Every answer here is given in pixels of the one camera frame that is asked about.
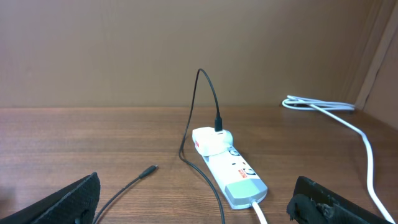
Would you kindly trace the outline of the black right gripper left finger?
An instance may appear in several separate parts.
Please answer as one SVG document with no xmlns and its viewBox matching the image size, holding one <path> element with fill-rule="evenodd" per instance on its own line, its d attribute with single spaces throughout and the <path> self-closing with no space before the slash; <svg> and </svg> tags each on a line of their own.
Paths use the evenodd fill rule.
<svg viewBox="0 0 398 224">
<path fill-rule="evenodd" d="M 1 219 L 1 224 L 92 224 L 100 199 L 96 172 Z"/>
</svg>

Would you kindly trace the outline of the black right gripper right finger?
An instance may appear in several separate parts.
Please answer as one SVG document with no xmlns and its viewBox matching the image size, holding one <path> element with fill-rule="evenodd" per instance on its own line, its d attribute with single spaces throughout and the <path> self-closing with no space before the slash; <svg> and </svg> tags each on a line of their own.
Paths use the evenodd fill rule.
<svg viewBox="0 0 398 224">
<path fill-rule="evenodd" d="M 287 214 L 299 224 L 390 223 L 305 176 L 296 181 Z"/>
</svg>

